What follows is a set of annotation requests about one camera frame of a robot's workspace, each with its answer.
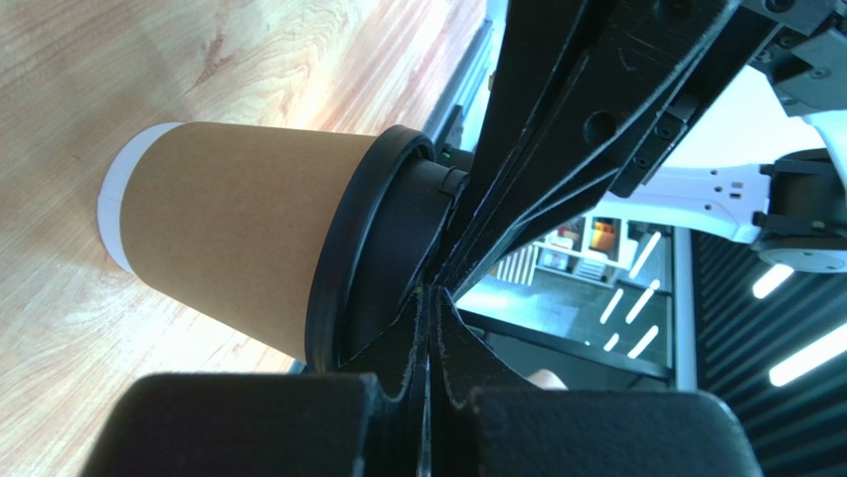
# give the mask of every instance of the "light wood tabletop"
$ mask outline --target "light wood tabletop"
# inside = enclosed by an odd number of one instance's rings
[[[96,196],[128,139],[165,121],[421,127],[483,9],[460,0],[0,4],[0,475],[78,473],[141,376],[291,364],[106,255]]]

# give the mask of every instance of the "linear light fixture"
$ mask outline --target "linear light fixture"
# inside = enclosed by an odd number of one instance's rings
[[[661,238],[662,233],[657,232],[653,234],[653,237],[650,238],[650,241],[647,243],[644,251],[642,251],[641,255],[638,256],[638,260],[635,261],[635,265],[633,265],[632,269],[629,270],[629,278],[635,278],[638,276],[638,272],[641,271],[641,267],[644,266],[644,262],[647,261],[647,257],[653,253],[653,249],[656,248],[656,244],[659,243],[659,239]]]
[[[614,348],[614,345],[617,344],[617,341],[620,339],[617,333],[611,335],[611,338],[608,339],[608,343],[605,344],[602,348],[606,351],[611,351]]]
[[[644,290],[644,293],[641,293],[641,297],[638,298],[638,301],[636,301],[634,305],[632,305],[632,309],[629,310],[629,313],[626,315],[627,325],[635,321],[635,317],[638,316],[638,313],[641,313],[641,309],[644,308],[644,305],[647,304],[647,301],[650,300],[653,293],[659,289],[660,284],[659,280],[653,280],[650,283],[650,287]]]
[[[770,383],[782,387],[847,351],[847,323],[770,369]]]
[[[620,297],[623,296],[623,288],[618,288],[617,291],[614,292],[614,296],[611,297],[611,301],[606,305],[605,310],[603,310],[602,315],[600,316],[600,324],[605,324],[608,321],[608,317],[611,316],[611,312],[614,311],[614,307],[617,306],[617,302],[620,301]]]
[[[762,275],[762,278],[753,284],[753,296],[759,300],[770,295],[770,293],[794,273],[794,269],[788,265],[774,265]]]
[[[659,327],[656,325],[651,326],[650,329],[647,330],[647,334],[645,334],[641,338],[641,341],[639,341],[638,344],[635,345],[635,348],[632,348],[632,351],[627,353],[626,356],[632,358],[633,360],[635,358],[638,358],[638,355],[640,355],[647,348],[647,346],[649,346],[649,344],[653,342],[653,339],[655,339],[658,334]]]

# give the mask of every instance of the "brown paper cup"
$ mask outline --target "brown paper cup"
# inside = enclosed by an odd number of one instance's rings
[[[305,361],[315,265],[375,137],[160,124],[118,154],[98,200],[109,254],[151,287]]]

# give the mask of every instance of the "black slatted ceiling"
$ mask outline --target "black slatted ceiling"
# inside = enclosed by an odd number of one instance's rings
[[[765,299],[770,266],[693,233],[700,388],[739,417],[767,475],[847,476],[847,353],[782,388],[770,368],[847,320],[847,275],[795,273]]]

